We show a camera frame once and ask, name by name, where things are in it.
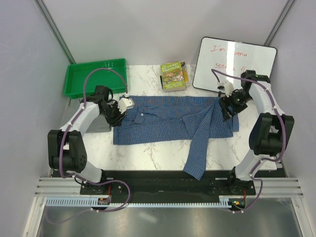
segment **shirt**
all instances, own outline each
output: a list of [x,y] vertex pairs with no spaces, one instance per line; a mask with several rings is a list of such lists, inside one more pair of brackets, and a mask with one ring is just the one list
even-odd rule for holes
[[219,97],[130,96],[121,126],[114,128],[114,145],[192,140],[184,171],[200,180],[206,169],[209,138],[232,137],[238,117],[223,122]]

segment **metal frame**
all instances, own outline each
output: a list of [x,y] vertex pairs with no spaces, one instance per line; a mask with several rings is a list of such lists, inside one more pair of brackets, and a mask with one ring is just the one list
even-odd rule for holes
[[[301,190],[299,181],[297,178],[262,178],[263,179],[263,190],[260,198],[291,198],[295,213],[304,237],[313,237],[315,234],[308,221],[306,214],[306,208],[303,205],[305,198]],[[260,182],[254,182],[255,189],[258,192],[260,188]],[[95,198],[99,196],[87,196],[80,195],[81,186],[77,184],[73,178],[40,178],[38,187],[35,192],[32,208],[28,217],[27,224],[23,233],[23,237],[36,236],[39,231],[40,221],[43,216],[44,206],[49,197],[64,197],[64,198],[76,198],[76,200],[82,199],[83,201],[87,198]],[[225,201],[228,198],[236,198],[236,196],[220,196],[220,199]],[[118,206],[121,203],[115,203],[113,206]],[[209,203],[194,203],[186,205],[181,203],[177,206],[172,205],[161,205],[145,204],[145,203],[134,203],[127,206],[130,207],[219,207]]]
[[[34,0],[34,1],[35,1],[36,5],[39,7],[39,10],[41,11],[47,24],[49,25],[52,33],[54,34],[56,40],[58,41],[60,47],[63,49],[66,57],[68,58],[68,61],[70,62],[70,64],[75,64],[76,61],[75,61],[74,57],[72,56],[69,48],[67,47],[67,44],[66,44],[65,40],[63,39],[60,31],[58,30],[58,27],[57,27],[56,23],[54,22],[51,14],[49,13],[47,6],[43,2],[43,0]],[[269,46],[271,44],[272,40],[274,39],[277,32],[279,31],[280,26],[284,22],[284,19],[288,15],[290,9],[293,7],[295,1],[296,0],[288,0],[286,2],[286,4],[284,5],[279,17],[277,18],[275,24],[273,25],[265,43],[264,43],[265,46]]]
[[287,0],[286,4],[284,5],[280,15],[278,16],[275,24],[273,25],[264,45],[269,46],[275,36],[277,35],[282,23],[284,22],[286,16],[290,12],[291,8],[293,7],[296,0]]
[[62,35],[60,34],[58,27],[56,23],[54,22],[52,16],[50,15],[45,3],[42,0],[34,0],[36,5],[39,7],[39,10],[41,11],[43,17],[45,18],[48,26],[50,27],[52,33],[54,34],[57,42],[59,43],[60,47],[64,51],[68,61],[70,64],[75,64],[76,61],[74,57],[72,56],[70,50],[67,47],[66,42],[64,41]]

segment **green plastic tray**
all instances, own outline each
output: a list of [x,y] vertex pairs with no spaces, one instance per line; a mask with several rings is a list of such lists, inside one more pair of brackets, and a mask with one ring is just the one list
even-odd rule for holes
[[[126,60],[124,58],[71,64],[68,66],[66,73],[65,95],[71,99],[82,98],[84,80],[91,71],[97,68],[111,68],[118,72],[127,83]],[[86,94],[93,94],[96,85],[105,85],[114,94],[125,92],[125,86],[119,76],[110,71],[101,70],[92,74],[87,83]]]

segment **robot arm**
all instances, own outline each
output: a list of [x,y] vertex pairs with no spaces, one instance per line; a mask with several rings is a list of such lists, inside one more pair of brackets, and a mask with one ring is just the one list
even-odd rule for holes
[[[265,161],[271,158],[275,160],[280,155],[283,136],[286,136],[285,147],[287,146],[294,118],[285,115],[277,105],[267,76],[257,75],[255,71],[246,71],[241,74],[241,78],[247,80],[241,82],[242,89],[231,91],[232,87],[225,85],[226,96],[222,97],[219,103],[224,121],[247,108],[246,103],[250,99],[253,99],[256,105],[259,117],[249,136],[250,149],[243,161],[232,170],[234,179],[249,181]],[[282,132],[278,115],[283,121],[285,134]]]
[[[102,170],[96,168],[87,160],[87,154],[82,137],[86,133],[91,123],[99,116],[104,116],[110,127],[120,126],[122,119],[126,115],[126,110],[133,108],[134,102],[130,98],[121,98],[119,102],[110,99],[109,93],[113,97],[112,91],[105,86],[96,86],[93,95],[87,97],[84,107],[83,101],[74,116],[67,124],[59,130],[51,130],[48,133],[48,156],[49,166],[59,170],[60,148],[63,146],[62,166],[63,171],[78,174],[85,180],[100,182]],[[62,144],[62,137],[67,130],[65,144]]]

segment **white marble surface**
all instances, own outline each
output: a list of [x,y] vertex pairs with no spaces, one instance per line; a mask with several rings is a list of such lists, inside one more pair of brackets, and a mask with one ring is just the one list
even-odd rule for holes
[[[192,79],[195,66],[188,65],[190,87],[185,91],[163,92],[159,65],[129,66],[127,76],[130,95],[147,96],[217,96],[217,93],[195,89]],[[238,165],[249,150],[248,138],[258,117],[257,110],[248,108],[239,114],[239,132],[232,138],[210,139],[207,148],[207,170],[230,170]],[[190,140],[156,142],[131,146],[113,145],[113,132],[87,133],[83,137],[88,160],[107,170],[182,170],[190,148]],[[266,162],[261,169],[275,170]]]

